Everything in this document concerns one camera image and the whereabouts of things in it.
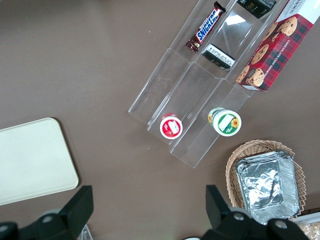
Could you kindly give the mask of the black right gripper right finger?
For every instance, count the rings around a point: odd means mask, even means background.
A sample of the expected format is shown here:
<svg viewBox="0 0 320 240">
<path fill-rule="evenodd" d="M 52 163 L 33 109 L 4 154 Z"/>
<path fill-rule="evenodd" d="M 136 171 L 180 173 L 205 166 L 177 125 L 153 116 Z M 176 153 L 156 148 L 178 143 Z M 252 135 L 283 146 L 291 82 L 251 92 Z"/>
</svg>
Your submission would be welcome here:
<svg viewBox="0 0 320 240">
<path fill-rule="evenodd" d="M 267 228 L 239 211 L 231 211 L 215 185 L 207 185 L 205 207 L 211 224 L 204 240 L 268 240 Z"/>
</svg>

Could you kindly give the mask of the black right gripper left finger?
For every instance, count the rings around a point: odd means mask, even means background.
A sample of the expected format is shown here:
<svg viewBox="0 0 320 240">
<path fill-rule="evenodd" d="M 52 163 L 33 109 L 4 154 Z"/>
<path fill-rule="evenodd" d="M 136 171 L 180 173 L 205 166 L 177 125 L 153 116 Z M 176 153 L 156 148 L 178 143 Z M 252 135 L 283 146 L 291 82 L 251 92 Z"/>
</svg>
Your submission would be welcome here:
<svg viewBox="0 0 320 240">
<path fill-rule="evenodd" d="M 21 229 L 22 240 L 75 240 L 94 211 L 93 188 L 82 186 L 58 212 L 41 216 Z"/>
</svg>

